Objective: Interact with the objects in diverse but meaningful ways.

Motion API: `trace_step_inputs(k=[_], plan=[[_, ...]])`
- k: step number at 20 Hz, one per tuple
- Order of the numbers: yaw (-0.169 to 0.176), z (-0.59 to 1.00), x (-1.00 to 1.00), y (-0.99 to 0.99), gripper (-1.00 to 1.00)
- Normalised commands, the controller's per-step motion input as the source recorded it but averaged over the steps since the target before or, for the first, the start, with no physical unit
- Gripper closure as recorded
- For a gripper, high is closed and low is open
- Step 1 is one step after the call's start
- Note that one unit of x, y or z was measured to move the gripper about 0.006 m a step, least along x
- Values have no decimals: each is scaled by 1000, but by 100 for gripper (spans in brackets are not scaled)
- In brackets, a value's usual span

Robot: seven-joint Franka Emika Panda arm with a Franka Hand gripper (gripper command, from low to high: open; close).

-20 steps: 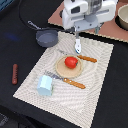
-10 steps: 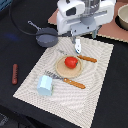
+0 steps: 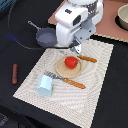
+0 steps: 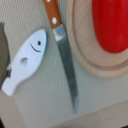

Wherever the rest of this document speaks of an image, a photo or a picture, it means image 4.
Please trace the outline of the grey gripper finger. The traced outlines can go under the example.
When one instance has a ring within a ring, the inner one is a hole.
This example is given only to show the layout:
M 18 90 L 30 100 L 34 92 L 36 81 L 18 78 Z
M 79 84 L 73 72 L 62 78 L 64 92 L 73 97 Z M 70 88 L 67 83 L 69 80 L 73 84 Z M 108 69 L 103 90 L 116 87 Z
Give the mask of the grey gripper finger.
M 7 37 L 4 31 L 4 23 L 0 22 L 0 88 L 8 76 L 7 67 L 10 63 L 10 54 Z

